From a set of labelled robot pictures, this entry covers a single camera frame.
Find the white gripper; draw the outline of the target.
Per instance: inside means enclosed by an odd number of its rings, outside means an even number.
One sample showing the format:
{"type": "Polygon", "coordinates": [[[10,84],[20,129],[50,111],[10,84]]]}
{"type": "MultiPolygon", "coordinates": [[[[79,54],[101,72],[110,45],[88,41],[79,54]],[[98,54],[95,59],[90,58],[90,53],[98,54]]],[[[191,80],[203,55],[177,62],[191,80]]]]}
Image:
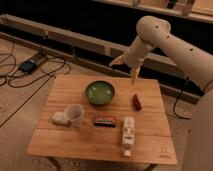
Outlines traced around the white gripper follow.
{"type": "Polygon", "coordinates": [[[127,66],[131,67],[131,83],[134,84],[138,79],[140,72],[139,67],[143,64],[145,56],[154,49],[155,47],[153,45],[150,45],[137,36],[124,54],[111,61],[109,66],[112,67],[113,65],[125,63],[127,66]]]}

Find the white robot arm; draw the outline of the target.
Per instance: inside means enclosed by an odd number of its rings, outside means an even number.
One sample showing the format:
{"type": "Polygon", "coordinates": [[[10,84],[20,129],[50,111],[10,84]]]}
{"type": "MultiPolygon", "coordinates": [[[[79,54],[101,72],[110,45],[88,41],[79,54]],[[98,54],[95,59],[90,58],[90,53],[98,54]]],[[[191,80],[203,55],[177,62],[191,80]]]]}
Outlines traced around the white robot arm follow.
{"type": "Polygon", "coordinates": [[[135,82],[147,54],[160,48],[203,90],[191,119],[181,171],[213,171],[213,55],[172,35],[170,30],[170,23],[164,19],[142,17],[136,25],[136,38],[110,66],[125,63],[135,82]]]}

